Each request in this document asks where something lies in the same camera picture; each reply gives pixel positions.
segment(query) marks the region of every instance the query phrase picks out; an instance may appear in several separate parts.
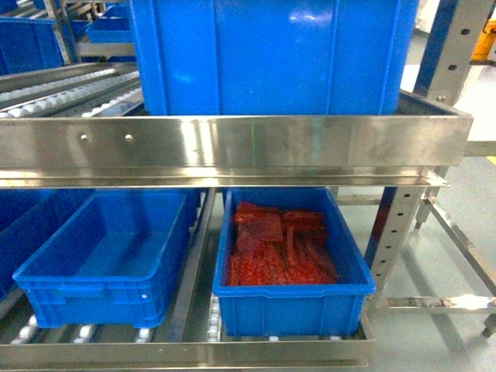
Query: crate rim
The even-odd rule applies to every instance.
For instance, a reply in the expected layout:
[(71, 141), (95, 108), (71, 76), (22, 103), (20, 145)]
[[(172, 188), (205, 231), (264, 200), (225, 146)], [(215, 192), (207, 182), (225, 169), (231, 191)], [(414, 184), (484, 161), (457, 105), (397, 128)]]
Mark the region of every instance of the crate rim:
[[(108, 194), (115, 194), (118, 191), (108, 191)], [(187, 200), (187, 195), (184, 193), (177, 193), (177, 194), (172, 194), (172, 193), (164, 193), (168, 198), (172, 198), (172, 195), (176, 195), (181, 198), (181, 202), (179, 203), (179, 206), (177, 208), (177, 212), (174, 217), (174, 221), (171, 224), (171, 227), (167, 233), (167, 238), (164, 241), (164, 244), (161, 247), (161, 250), (165, 248), (167, 243), (169, 242), (169, 239), (172, 235), (172, 232), (174, 231), (174, 227), (177, 224), (178, 219), (181, 217), (181, 212), (184, 211), (184, 207), (186, 204)], [(96, 198), (100, 198), (102, 196), (102, 193), (95, 192), (93, 195), (91, 195), (82, 205), (77, 209), (77, 211), (34, 253), (27, 259), (12, 275), (12, 278), (15, 281), (40, 281), (40, 278), (43, 279), (43, 282), (51, 282), (51, 283), (57, 283), (63, 281), (64, 283), (67, 282), (69, 278), (76, 278), (76, 276), (54, 276), (54, 275), (36, 275), (36, 276), (31, 276), (31, 275), (22, 275), (22, 272), (34, 261), (38, 258), (40, 254), (42, 254), (47, 247), (55, 240), (58, 238), (58, 236), (61, 234), (62, 230), (69, 226), (87, 207), (90, 205)], [(112, 283), (112, 282), (122, 282), (123, 280), (126, 280), (127, 282), (140, 282), (140, 281), (149, 281), (152, 279), (156, 274), (157, 270), (160, 267), (161, 263), (156, 262), (153, 264), (153, 266), (150, 269), (150, 272), (147, 275), (143, 275), (140, 277), (129, 277), (129, 276), (99, 276), (99, 277), (84, 277), (84, 279), (78, 279), (77, 282), (74, 282), (74, 284), (81, 284), (83, 285), (84, 283), (95, 283), (95, 282), (102, 282), (104, 281), (105, 283)]]

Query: steel shelving rack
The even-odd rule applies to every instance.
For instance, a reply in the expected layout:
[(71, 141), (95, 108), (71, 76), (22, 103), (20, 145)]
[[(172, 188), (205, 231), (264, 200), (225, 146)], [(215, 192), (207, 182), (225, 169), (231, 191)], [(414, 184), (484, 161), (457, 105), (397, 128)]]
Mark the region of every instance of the steel shelving rack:
[[(163, 325), (137, 331), (110, 325), (42, 331), (30, 318), (22, 292), (13, 291), (0, 304), (0, 369), (366, 366), (374, 348), (367, 313), (376, 308), (486, 312), (484, 334), (490, 336), (496, 325), (494, 298), (474, 308), (466, 298), (382, 298), (381, 293), (411, 222), (417, 215), (419, 228), (432, 212), (496, 296), (494, 269), (436, 203), (447, 167), (463, 156), (496, 153), (496, 138), (467, 142), (473, 119), (449, 106), (467, 77), (472, 46), (491, 4), (441, 1), (415, 93), (402, 93), (396, 115), (0, 119), (0, 188), (208, 188)], [(123, 74), (135, 67), (71, 65), (3, 78), (0, 86), (11, 91), (109, 68)], [(92, 99), (83, 97), (78, 104), (91, 105)], [(215, 194), (224, 186), (281, 185), (388, 188), (381, 197), (338, 195), (341, 205), (380, 204), (382, 211), (366, 252), (377, 293), (369, 298), (354, 336), (229, 338), (222, 332), (210, 292), (218, 235), (209, 228)], [(11, 344), (22, 336), (23, 326), (25, 342)]]

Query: perforated metal post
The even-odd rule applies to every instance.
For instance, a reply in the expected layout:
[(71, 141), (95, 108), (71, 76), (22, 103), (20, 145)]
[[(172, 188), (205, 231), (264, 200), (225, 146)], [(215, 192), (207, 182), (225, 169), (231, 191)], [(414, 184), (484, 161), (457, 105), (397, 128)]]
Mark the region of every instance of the perforated metal post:
[[(414, 93), (455, 105), (470, 71), (470, 60), (493, 0), (441, 0), (425, 48)], [(447, 167), (436, 168), (445, 177)], [(439, 188), (428, 188), (425, 196), (432, 200)], [(427, 221), (429, 209), (420, 206), (416, 228)]]
[(422, 192), (422, 188), (384, 189), (365, 253), (365, 260), (377, 283), (372, 306), (375, 306), (381, 296), (394, 263), (399, 257)]

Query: blue plastic crate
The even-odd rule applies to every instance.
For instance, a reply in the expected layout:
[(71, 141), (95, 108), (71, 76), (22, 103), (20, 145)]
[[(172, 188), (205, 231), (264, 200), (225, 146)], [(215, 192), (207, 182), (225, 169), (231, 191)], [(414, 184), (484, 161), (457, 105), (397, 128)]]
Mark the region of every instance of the blue plastic crate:
[(86, 33), (92, 43), (132, 43), (127, 7), (112, 6), (88, 27)]
[[(337, 284), (228, 287), (234, 244), (233, 215), (241, 201), (325, 214), (327, 248)], [(375, 291), (370, 269), (331, 193), (324, 188), (238, 188), (227, 192), (213, 292), (229, 336), (345, 336), (357, 330), (366, 295)]]
[[(54, 22), (52, 19), (0, 17), (0, 75), (63, 66), (53, 33)], [(86, 21), (73, 21), (77, 39), (84, 35), (87, 25)]]
[(40, 327), (158, 326), (189, 239), (187, 195), (96, 191), (15, 273)]
[(82, 205), (92, 191), (0, 191), (0, 298), (12, 274)]
[(12, 10), (17, 9), (17, 1), (16, 0), (1, 0), (0, 1), (0, 13), (11, 12)]
[[(33, 0), (34, 6), (36, 6), (38, 9), (46, 9), (47, 7), (45, 6), (45, 2), (43, 0)], [(57, 9), (60, 8), (60, 0), (55, 0), (55, 6)]]
[(419, 0), (129, 0), (151, 115), (391, 114)]

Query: blue crate with red items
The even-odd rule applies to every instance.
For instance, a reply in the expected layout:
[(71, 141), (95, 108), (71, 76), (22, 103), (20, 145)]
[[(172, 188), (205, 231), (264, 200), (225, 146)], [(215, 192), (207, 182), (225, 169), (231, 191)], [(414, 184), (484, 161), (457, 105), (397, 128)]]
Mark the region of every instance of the blue crate with red items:
[[(323, 213), (329, 238), (325, 248), (335, 265), (335, 284), (227, 285), (229, 257), (241, 202), (285, 210)], [(228, 336), (345, 336), (356, 332), (367, 295), (375, 291), (369, 267), (331, 193), (325, 188), (233, 188), (215, 265), (213, 292), (219, 297)]]

